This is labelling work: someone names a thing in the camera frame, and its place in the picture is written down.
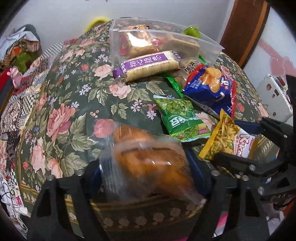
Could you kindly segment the purple label cracker pack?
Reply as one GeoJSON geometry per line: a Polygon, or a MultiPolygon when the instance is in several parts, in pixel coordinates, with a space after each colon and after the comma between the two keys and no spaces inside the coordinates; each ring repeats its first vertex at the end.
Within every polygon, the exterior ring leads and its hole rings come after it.
{"type": "Polygon", "coordinates": [[[112,71],[116,80],[129,83],[166,71],[180,69],[182,57],[173,50],[162,51],[121,62],[112,71]]]}

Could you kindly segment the yellow Kaka snack bag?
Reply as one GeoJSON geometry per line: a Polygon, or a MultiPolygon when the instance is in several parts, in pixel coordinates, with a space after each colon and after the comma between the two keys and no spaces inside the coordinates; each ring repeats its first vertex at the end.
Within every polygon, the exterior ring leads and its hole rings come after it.
{"type": "Polygon", "coordinates": [[[215,154],[224,152],[248,158],[251,157],[257,144],[258,138],[236,125],[232,118],[222,109],[220,111],[220,121],[199,152],[199,157],[213,160],[215,154]]]}

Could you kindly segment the pile of clothes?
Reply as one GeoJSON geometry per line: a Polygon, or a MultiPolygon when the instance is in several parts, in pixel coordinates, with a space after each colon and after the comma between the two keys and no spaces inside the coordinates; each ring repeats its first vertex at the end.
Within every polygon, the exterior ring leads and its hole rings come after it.
{"type": "Polygon", "coordinates": [[[35,27],[24,25],[1,38],[1,72],[16,66],[25,73],[41,54],[41,41],[35,27]]]}

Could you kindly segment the green floral bedspread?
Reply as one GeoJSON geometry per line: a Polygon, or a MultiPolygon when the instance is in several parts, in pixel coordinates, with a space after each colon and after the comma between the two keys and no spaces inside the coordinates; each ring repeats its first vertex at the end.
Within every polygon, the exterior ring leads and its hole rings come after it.
{"type": "MultiPolygon", "coordinates": [[[[112,122],[163,133],[152,96],[177,97],[163,77],[119,86],[112,77],[109,29],[86,32],[54,59],[18,147],[18,182],[32,211],[48,176],[71,177],[98,158],[112,122]]],[[[82,236],[72,198],[65,195],[74,233],[82,236]]],[[[150,197],[122,206],[107,202],[100,188],[91,202],[111,240],[185,240],[201,208],[180,199],[150,197]]]]}

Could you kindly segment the orange bread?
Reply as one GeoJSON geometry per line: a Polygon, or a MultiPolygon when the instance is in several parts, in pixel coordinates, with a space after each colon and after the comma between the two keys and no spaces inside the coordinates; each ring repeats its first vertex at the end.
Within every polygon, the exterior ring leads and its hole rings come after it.
{"type": "Polygon", "coordinates": [[[149,196],[205,204],[207,181],[191,150],[174,137],[113,123],[99,156],[107,198],[134,202],[149,196]]]}

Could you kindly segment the yellow foam tube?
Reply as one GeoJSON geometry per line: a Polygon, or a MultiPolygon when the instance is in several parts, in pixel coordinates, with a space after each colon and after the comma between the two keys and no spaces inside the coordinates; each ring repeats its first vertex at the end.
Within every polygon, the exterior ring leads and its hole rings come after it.
{"type": "Polygon", "coordinates": [[[109,21],[109,19],[104,16],[99,16],[99,17],[93,18],[92,21],[87,25],[86,29],[84,30],[84,33],[88,32],[92,28],[94,28],[100,24],[106,23],[108,21],[109,21]]]}

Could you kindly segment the white cabinet with pink hearts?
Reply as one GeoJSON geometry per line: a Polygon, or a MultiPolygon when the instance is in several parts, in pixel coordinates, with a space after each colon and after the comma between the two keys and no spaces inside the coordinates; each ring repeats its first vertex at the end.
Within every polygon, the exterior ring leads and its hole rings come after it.
{"type": "Polygon", "coordinates": [[[288,89],[286,76],[295,75],[295,37],[273,8],[243,70],[269,116],[293,125],[292,106],[285,92],[288,89]]]}

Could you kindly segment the patchwork checkered quilt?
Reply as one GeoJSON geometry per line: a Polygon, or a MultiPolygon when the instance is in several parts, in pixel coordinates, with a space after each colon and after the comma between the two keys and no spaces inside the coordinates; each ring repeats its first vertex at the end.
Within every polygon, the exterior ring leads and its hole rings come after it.
{"type": "Polygon", "coordinates": [[[16,149],[22,131],[55,57],[76,41],[77,39],[67,40],[46,49],[33,61],[27,71],[21,74],[19,86],[4,104],[4,111],[1,114],[1,204],[11,219],[28,214],[15,173],[16,149]]]}

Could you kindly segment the blue biscuit snack bag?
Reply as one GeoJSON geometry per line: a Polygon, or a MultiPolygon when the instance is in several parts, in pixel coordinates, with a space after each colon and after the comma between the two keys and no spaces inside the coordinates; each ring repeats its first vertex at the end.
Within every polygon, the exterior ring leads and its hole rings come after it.
{"type": "Polygon", "coordinates": [[[234,118],[236,83],[217,68],[199,64],[189,74],[182,93],[216,119],[221,110],[234,118]]]}

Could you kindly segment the clear plastic storage box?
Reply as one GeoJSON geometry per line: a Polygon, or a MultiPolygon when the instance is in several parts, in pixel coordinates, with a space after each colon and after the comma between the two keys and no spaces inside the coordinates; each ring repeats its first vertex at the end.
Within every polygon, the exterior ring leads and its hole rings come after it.
{"type": "Polygon", "coordinates": [[[151,19],[114,19],[109,29],[112,67],[118,68],[132,58],[170,50],[183,60],[201,59],[213,65],[224,47],[203,33],[200,37],[185,34],[187,28],[151,19]]]}

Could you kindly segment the green peas snack bag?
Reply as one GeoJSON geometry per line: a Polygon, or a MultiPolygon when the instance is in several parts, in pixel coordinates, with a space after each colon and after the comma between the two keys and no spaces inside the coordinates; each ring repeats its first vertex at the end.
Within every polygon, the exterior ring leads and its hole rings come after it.
{"type": "Polygon", "coordinates": [[[209,138],[211,131],[208,126],[196,116],[191,101],[186,99],[171,99],[154,95],[168,134],[181,142],[193,142],[200,138],[209,138]]]}

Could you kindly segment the pink plush toy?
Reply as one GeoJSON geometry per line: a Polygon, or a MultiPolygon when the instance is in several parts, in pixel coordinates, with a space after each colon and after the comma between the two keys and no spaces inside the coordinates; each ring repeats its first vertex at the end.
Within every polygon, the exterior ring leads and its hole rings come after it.
{"type": "Polygon", "coordinates": [[[23,75],[19,72],[18,68],[16,66],[11,67],[7,75],[11,78],[14,88],[19,89],[23,75]]]}

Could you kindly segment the brown wooden door frame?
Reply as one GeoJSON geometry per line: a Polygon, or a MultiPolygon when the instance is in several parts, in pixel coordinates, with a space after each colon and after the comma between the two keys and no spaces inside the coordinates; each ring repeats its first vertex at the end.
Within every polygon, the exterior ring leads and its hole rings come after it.
{"type": "Polygon", "coordinates": [[[241,68],[247,64],[259,42],[269,10],[270,5],[264,0],[234,1],[220,45],[241,68]]]}

